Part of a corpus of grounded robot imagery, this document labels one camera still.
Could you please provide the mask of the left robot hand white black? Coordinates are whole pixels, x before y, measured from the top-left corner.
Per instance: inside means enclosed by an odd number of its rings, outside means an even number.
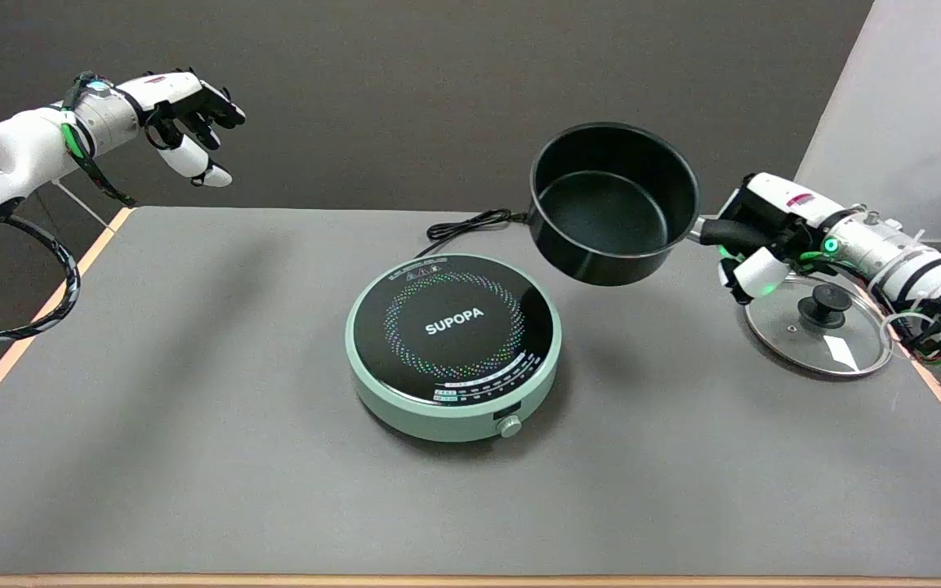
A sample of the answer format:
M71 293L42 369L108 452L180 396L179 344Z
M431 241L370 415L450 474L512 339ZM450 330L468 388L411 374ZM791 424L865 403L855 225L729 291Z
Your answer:
M198 187L223 189L230 171L210 153L221 147L216 127L242 126L246 113L225 89L217 89L193 70L149 73L115 87L133 105L147 141L176 174Z

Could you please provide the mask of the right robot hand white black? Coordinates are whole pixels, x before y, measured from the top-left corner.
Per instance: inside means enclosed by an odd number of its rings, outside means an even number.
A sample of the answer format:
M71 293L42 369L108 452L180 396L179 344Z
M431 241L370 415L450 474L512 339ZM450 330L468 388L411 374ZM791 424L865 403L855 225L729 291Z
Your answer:
M706 220L699 242L720 253L720 281L737 304L773 293L791 273L836 275L827 232L844 206L812 189L755 172Z

